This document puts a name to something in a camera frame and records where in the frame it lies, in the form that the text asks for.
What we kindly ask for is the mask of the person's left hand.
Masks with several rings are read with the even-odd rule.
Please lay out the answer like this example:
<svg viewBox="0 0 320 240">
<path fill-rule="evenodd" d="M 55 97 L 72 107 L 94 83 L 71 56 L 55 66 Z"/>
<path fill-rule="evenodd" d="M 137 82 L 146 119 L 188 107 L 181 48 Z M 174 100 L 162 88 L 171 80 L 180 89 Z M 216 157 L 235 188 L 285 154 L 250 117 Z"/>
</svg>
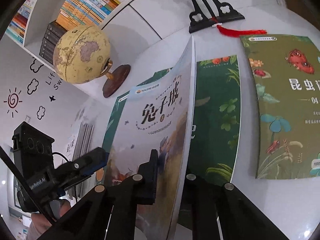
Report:
<svg viewBox="0 0 320 240">
<path fill-rule="evenodd" d="M 59 199 L 50 202 L 54 217 L 60 219 L 68 210 L 71 209 L 71 204 L 66 199 Z M 44 232 L 46 232 L 52 224 L 40 213 L 31 214 L 31 224 L 29 226 L 26 240 L 38 239 Z"/>
</svg>

